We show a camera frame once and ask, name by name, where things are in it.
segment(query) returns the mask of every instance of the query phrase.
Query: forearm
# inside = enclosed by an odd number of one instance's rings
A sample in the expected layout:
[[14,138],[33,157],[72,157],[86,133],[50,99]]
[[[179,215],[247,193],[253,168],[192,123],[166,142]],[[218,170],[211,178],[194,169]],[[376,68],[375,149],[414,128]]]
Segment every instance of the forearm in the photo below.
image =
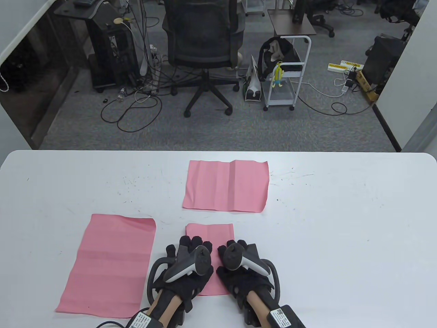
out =
[[[158,302],[160,300],[161,293],[162,293],[162,290],[158,293],[158,296],[156,297],[156,299],[153,302],[153,304],[150,306],[150,309],[147,310],[147,312],[146,312],[147,315],[150,315],[152,313],[153,309],[158,304]],[[167,328],[168,323],[170,322],[171,317],[173,316],[174,312],[176,312],[176,309],[179,307],[179,305],[181,305],[181,303],[182,303],[182,300],[177,295],[175,295],[171,299],[171,301],[168,304],[167,308],[165,309],[165,311],[163,312],[161,317],[158,319],[163,324],[164,328]]]
[[255,311],[255,314],[260,321],[262,328],[271,328],[269,322],[267,321],[267,315],[269,314],[269,308],[264,304],[260,297],[254,291],[249,292],[247,295],[247,302]]

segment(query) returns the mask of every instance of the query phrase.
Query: chair base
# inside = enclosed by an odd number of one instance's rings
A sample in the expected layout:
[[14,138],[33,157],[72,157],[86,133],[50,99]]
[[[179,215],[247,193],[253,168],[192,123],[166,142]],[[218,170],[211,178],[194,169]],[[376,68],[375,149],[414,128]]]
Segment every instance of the chair base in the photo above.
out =
[[193,107],[195,102],[199,99],[200,95],[206,91],[211,91],[218,99],[221,100],[222,103],[224,103],[227,106],[227,109],[225,110],[225,114],[230,116],[233,112],[231,103],[215,87],[216,85],[230,85],[230,84],[234,84],[233,90],[235,92],[238,92],[240,90],[239,82],[237,79],[213,79],[209,77],[208,70],[202,70],[201,79],[192,82],[180,83],[177,86],[172,86],[170,93],[172,96],[177,95],[178,87],[199,87],[196,93],[194,94],[193,98],[191,99],[190,103],[188,104],[187,108],[185,108],[184,117],[186,118],[191,116],[191,108]]
[[320,26],[328,30],[328,36],[330,38],[333,38],[335,36],[334,28],[331,25],[325,23],[325,17],[323,15],[314,15],[312,17],[308,17],[308,19],[312,26]]

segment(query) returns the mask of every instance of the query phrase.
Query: black bag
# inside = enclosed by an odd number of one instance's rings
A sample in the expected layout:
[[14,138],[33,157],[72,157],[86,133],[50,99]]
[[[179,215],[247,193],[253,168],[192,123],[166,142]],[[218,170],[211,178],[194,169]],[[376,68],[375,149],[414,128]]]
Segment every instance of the black bag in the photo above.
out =
[[[284,57],[282,59],[277,59],[275,61],[271,61],[271,57],[273,53],[269,51],[270,45],[273,41],[277,41],[279,43],[279,48],[281,49]],[[266,69],[263,71],[263,59],[266,66]],[[267,76],[273,72],[274,67],[278,62],[300,62],[299,55],[294,49],[293,45],[288,42],[286,39],[281,39],[279,36],[274,36],[268,39],[263,43],[260,49],[260,55],[258,57],[258,77],[260,81],[265,81]],[[294,66],[281,66],[284,71],[301,71],[301,65]]]

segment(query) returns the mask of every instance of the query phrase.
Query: white wall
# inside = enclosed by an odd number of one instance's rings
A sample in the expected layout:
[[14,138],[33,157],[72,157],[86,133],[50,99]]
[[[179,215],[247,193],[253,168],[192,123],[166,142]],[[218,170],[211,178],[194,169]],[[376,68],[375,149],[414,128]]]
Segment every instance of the white wall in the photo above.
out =
[[[4,0],[0,6],[0,64],[55,0]],[[30,149],[0,105],[0,165],[13,150]]]
[[30,147],[0,105],[0,166],[8,154],[17,149],[30,149]]
[[431,0],[377,102],[401,148],[437,101],[436,18]]

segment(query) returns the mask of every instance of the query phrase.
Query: barcode label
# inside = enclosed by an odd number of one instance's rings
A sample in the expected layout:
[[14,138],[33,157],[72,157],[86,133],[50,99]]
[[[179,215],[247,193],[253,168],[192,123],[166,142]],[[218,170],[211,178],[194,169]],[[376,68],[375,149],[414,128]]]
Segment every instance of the barcode label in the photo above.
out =
[[146,328],[149,322],[152,321],[150,317],[142,312],[139,312],[131,324],[130,328]]
[[279,328],[286,328],[291,326],[291,322],[287,319],[287,316],[284,314],[282,309],[276,309],[270,311],[271,316],[276,321]]

